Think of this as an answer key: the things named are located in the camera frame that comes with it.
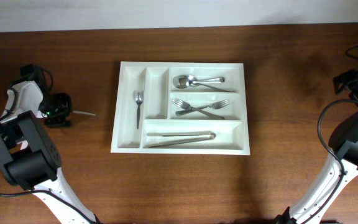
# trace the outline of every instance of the utensil organizer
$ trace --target utensil organizer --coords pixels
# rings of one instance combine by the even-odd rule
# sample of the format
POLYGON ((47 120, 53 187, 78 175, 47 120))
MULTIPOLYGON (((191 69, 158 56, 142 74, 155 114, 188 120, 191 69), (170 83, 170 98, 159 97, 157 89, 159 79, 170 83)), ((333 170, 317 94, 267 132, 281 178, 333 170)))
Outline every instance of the utensil organizer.
POLYGON ((111 152, 161 154, 227 154, 249 155, 244 67, 241 63, 170 63, 121 62, 116 114, 111 152), (225 77, 224 83, 210 85, 232 90, 221 92, 205 86, 175 88, 173 77, 193 75, 197 79, 225 77), (136 92, 144 94, 140 107, 140 126, 136 129, 136 92), (172 103, 179 98, 199 107, 229 99, 231 104, 219 110, 205 109, 223 116, 214 120, 193 112, 180 117, 181 108, 172 103), (171 137, 150 137, 148 133, 205 133, 216 137, 210 141, 149 148, 153 144, 173 140, 171 137))

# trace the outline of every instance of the wooden table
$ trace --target wooden table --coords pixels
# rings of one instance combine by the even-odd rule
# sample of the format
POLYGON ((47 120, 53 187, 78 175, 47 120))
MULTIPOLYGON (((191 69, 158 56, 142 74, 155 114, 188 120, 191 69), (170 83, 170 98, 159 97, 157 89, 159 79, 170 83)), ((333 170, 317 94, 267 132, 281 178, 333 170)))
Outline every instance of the wooden table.
MULTIPOLYGON (((358 24, 1 33, 0 114, 19 67, 42 65, 54 74, 54 93, 97 114, 73 114, 72 128, 47 131, 67 181, 102 222, 256 223, 296 203, 320 171, 327 152, 317 118, 347 98, 334 95, 332 78, 358 68, 344 56, 356 43, 358 24), (111 154, 120 61, 244 63, 251 156, 111 154)), ((355 111, 329 111, 324 137, 355 111)), ((21 189, 0 173, 0 191, 21 189)), ((358 223, 358 178, 325 219, 358 223)), ((58 221, 26 196, 0 198, 0 223, 58 221)))

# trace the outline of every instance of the cutlery tray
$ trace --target cutlery tray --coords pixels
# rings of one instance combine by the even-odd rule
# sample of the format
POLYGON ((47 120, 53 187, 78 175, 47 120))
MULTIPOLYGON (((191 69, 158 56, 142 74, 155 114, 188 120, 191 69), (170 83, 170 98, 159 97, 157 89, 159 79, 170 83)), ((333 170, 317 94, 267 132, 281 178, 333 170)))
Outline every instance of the cutlery tray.
POLYGON ((249 155, 243 64, 121 62, 111 152, 249 155), (224 77, 224 83, 209 85, 233 92, 206 86, 179 89, 173 85, 173 77, 178 75, 193 75, 199 80, 224 77), (139 129, 136 128, 137 104, 134 100, 137 92, 141 92, 144 99, 140 106, 139 129), (225 118, 215 120, 196 111, 177 116, 175 112, 182 109, 172 103, 174 98, 194 107, 226 99, 231 104, 218 110, 204 109, 225 118), (150 137, 148 134, 151 133, 210 132, 216 134, 213 140, 148 147, 178 139, 150 137))

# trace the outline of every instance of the fork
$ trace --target fork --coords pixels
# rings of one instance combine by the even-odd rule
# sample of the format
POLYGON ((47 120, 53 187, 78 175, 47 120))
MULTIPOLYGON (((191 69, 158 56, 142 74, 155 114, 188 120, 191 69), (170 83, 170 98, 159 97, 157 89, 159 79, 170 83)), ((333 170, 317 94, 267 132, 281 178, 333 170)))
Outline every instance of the fork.
POLYGON ((177 105, 178 107, 180 107, 184 110, 196 110, 196 111, 198 111, 202 114, 205 114, 206 116, 209 116, 210 118, 213 118, 213 119, 224 119, 224 117, 222 117, 222 116, 218 116, 218 115, 211 114, 209 112, 205 112, 203 110, 194 108, 190 104, 184 102, 183 100, 179 100, 178 98, 174 98, 172 101, 173 101, 173 104, 177 105))
MULTIPOLYGON (((211 109, 214 109, 214 110, 218 110, 218 109, 221 109, 221 108, 223 108, 223 107, 225 107, 225 106, 227 106, 229 104, 230 104, 230 100, 226 99, 226 100, 222 100, 222 101, 219 101, 219 102, 211 103, 210 105, 197 107, 197 109, 203 110, 203 109, 206 109, 206 108, 211 108, 211 109)), ((194 111, 195 110, 183 110, 183 111, 177 111, 175 114, 177 116, 183 116, 183 115, 192 113, 194 111)))

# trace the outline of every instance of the white wall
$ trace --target white wall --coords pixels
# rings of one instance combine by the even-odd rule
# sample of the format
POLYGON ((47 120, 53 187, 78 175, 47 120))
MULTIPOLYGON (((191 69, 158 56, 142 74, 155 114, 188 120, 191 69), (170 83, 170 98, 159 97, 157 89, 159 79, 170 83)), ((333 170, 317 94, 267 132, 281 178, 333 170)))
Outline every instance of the white wall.
POLYGON ((358 0, 0 0, 0 32, 358 22, 358 0))

